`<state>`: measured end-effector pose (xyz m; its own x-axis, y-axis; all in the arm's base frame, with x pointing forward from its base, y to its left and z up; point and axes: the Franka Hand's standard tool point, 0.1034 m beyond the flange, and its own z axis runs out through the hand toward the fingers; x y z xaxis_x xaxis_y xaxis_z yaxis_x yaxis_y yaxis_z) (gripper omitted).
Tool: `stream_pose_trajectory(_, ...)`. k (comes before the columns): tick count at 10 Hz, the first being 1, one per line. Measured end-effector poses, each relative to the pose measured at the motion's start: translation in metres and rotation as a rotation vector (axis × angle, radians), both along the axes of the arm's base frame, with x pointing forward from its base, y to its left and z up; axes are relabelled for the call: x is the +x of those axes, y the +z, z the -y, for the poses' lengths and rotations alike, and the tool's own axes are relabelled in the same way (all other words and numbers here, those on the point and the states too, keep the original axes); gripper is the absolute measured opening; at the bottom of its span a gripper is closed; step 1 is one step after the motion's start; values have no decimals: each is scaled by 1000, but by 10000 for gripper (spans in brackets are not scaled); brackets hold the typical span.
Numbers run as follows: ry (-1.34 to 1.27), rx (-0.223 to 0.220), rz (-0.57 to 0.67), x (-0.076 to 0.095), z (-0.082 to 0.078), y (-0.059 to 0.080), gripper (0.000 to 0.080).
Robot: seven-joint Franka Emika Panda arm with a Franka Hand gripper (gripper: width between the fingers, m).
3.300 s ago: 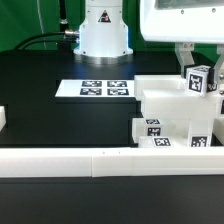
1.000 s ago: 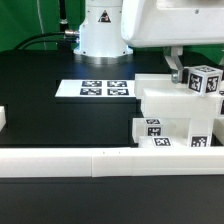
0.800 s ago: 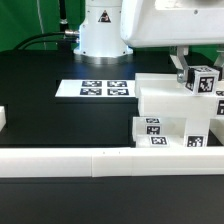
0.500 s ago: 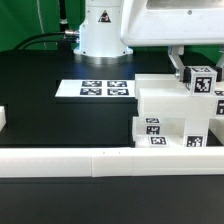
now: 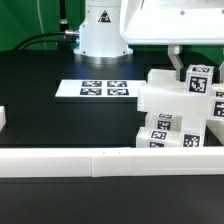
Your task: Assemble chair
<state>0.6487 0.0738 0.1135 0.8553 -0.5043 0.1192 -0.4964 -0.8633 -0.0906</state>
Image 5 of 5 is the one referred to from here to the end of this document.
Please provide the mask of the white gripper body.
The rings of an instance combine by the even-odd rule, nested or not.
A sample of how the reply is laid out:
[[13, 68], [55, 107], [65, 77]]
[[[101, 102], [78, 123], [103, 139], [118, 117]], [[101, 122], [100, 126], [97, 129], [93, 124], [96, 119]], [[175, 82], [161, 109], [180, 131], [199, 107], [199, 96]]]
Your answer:
[[132, 45], [223, 45], [224, 0], [122, 0], [120, 34]]

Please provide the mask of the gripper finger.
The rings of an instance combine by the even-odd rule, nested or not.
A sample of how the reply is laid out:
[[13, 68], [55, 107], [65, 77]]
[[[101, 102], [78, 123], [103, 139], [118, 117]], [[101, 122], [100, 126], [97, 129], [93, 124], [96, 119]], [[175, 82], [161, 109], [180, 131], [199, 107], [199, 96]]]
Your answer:
[[180, 54], [182, 53], [181, 45], [169, 45], [168, 57], [176, 70], [176, 79], [180, 82], [186, 81], [186, 67], [184, 66]]
[[224, 83], [224, 46], [221, 48], [221, 57], [220, 57], [220, 65], [219, 65], [219, 82]]

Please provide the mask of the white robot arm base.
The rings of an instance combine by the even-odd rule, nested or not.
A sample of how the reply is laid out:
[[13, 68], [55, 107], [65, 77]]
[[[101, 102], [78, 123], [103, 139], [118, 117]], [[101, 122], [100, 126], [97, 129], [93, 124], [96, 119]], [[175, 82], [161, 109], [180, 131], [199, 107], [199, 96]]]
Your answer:
[[120, 36], [121, 0], [85, 0], [85, 19], [79, 26], [77, 61], [118, 64], [132, 59], [133, 50]]

